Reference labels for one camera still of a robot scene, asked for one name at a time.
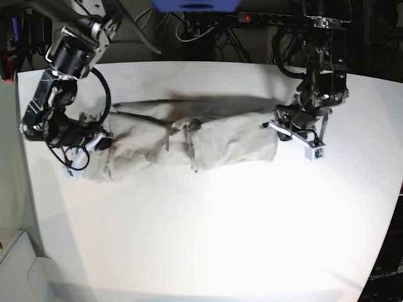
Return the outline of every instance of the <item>white cable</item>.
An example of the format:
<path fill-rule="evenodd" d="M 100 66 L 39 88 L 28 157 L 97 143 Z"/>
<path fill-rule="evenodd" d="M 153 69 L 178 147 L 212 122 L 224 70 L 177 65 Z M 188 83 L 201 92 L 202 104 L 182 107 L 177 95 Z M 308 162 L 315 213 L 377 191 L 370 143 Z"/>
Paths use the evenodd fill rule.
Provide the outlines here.
<path fill-rule="evenodd" d="M 182 24 L 182 22 L 178 23 L 178 25 L 176 27 L 176 30 L 175 30 L 175 35 L 176 35 L 176 38 L 182 43 L 189 43 L 189 42 L 196 41 L 196 40 L 198 40 L 200 38 L 203 38 L 204 36 L 207 36 L 209 33 L 211 33 L 215 29 L 215 26 L 214 26 L 214 27 L 211 27 L 208 31 L 206 31 L 205 33 L 203 33 L 203 34 L 201 34 L 199 36 L 196 36 L 196 37 L 194 37 L 192 39 L 189 39 L 189 40 L 182 40 L 182 39 L 180 39 L 179 33 L 178 33 L 178 30 L 179 30 L 179 27 L 181 26 L 181 24 Z"/>
<path fill-rule="evenodd" d="M 162 33 L 161 33 L 160 37 L 156 41 L 157 44 L 159 42 L 161 42 L 162 38 L 164 38 L 165 32 L 166 32 L 166 30 L 168 28 L 169 20 L 171 19 L 171 17 L 172 17 L 172 14 L 167 14 L 167 20 L 165 21 L 164 29 L 162 30 Z"/>
<path fill-rule="evenodd" d="M 150 21 L 153 12 L 154 12 L 154 8 L 150 11 L 149 16 L 148 16 L 147 19 L 145 20 L 144 24 L 140 27 L 141 30 L 142 30 L 143 28 L 145 28 L 145 26 L 147 25 L 147 23 Z"/>
<path fill-rule="evenodd" d="M 167 18 L 171 18 L 171 13 L 166 13 L 165 16 L 163 17 L 163 19 L 161 20 L 160 23 L 158 23 L 158 25 L 156 26 L 156 28 L 154 29 L 154 31 L 159 30 L 159 28 L 166 22 Z"/>
<path fill-rule="evenodd" d="M 143 11 L 142 13 L 140 13 L 136 18 L 134 18 L 134 21 L 137 23 L 141 18 L 143 18 L 143 16 L 145 14 L 147 14 L 150 10 L 154 9 L 153 6 L 150 6 L 149 8 L 147 8 L 145 11 Z"/>

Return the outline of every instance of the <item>white tabletop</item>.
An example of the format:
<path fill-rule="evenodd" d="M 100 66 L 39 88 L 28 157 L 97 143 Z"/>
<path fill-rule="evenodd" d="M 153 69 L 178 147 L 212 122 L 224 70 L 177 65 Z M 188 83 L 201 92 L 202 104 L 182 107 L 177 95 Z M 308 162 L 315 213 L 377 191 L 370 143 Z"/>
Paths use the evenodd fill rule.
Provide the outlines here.
<path fill-rule="evenodd" d="M 175 95 L 288 101 L 298 85 L 252 64 L 98 69 L 116 103 Z M 22 113 L 41 73 L 18 75 Z M 44 143 L 25 142 L 45 251 L 76 301 L 356 301 L 403 180 L 403 85 L 349 75 L 348 88 L 329 121 L 327 157 L 316 163 L 288 142 L 272 164 L 199 174 L 155 168 L 100 185 L 66 179 Z M 73 106 L 97 112 L 103 95 L 91 75 Z"/>

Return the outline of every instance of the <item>robotic arm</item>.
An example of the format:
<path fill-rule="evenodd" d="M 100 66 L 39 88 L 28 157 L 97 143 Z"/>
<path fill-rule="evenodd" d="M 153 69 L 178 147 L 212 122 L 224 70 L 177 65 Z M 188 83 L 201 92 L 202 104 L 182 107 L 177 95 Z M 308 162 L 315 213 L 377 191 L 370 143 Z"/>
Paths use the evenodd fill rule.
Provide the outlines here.
<path fill-rule="evenodd" d="M 286 33 L 285 29 L 279 29 L 272 44 L 280 70 L 288 77 L 301 79 L 302 83 L 291 105 L 278 105 L 276 120 L 262 127 L 275 129 L 282 141 L 294 138 L 305 146 L 305 156 L 312 161 L 325 155 L 323 138 L 331 108 L 342 104 L 349 94 L 346 87 L 347 74 L 343 69 L 346 60 L 343 23 L 351 21 L 351 5 L 348 0 L 337 2 L 339 11 L 329 10 L 327 4 L 334 4 L 332 0 L 304 1 L 305 16 L 312 21 L 307 37 L 309 39 L 304 41 L 306 74 L 295 74 L 282 65 L 280 40 Z M 320 120 L 322 127 L 318 135 L 315 124 Z"/>
<path fill-rule="evenodd" d="M 50 151 L 65 166 L 68 173 L 82 171 L 89 163 L 88 146 L 104 150 L 111 145 L 111 133 L 102 127 L 111 106 L 111 94 L 104 77 L 94 65 L 105 53 L 111 39 L 122 22 L 122 16 L 114 1 L 103 0 L 106 14 L 81 16 L 61 1 L 38 0 L 30 2 L 32 8 L 57 21 L 68 21 L 60 37 L 46 53 L 51 69 L 40 79 L 37 91 L 21 121 L 21 131 L 28 140 L 44 141 Z M 102 83 L 106 104 L 98 121 L 89 121 L 81 114 L 73 120 L 65 114 L 66 107 L 74 102 L 77 81 L 92 72 Z M 68 152 L 83 159 L 85 165 L 74 162 Z"/>

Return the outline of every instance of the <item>blue object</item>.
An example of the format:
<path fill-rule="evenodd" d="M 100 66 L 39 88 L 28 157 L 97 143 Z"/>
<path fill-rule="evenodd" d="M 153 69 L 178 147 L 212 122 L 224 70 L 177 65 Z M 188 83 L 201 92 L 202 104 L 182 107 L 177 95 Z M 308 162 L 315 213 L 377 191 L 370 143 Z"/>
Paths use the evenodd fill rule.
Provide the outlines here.
<path fill-rule="evenodd" d="M 12 22 L 13 22 L 13 30 L 14 30 L 14 40 L 15 42 L 18 42 L 18 40 L 20 39 L 20 21 L 18 18 L 16 17 L 12 17 L 11 18 Z"/>
<path fill-rule="evenodd" d="M 241 0 L 154 0 L 155 7 L 166 11 L 233 12 Z"/>

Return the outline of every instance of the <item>folded fabric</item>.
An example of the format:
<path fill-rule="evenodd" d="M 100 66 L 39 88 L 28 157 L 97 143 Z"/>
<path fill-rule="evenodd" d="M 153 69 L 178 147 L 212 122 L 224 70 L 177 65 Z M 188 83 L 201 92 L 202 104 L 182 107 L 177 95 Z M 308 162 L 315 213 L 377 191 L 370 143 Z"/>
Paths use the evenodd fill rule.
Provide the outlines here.
<path fill-rule="evenodd" d="M 110 181 L 155 165 L 205 171 L 250 160 L 271 162 L 277 134 L 260 125 L 274 118 L 274 105 L 250 97 L 117 104 L 106 121 L 113 145 L 91 152 L 84 176 Z"/>

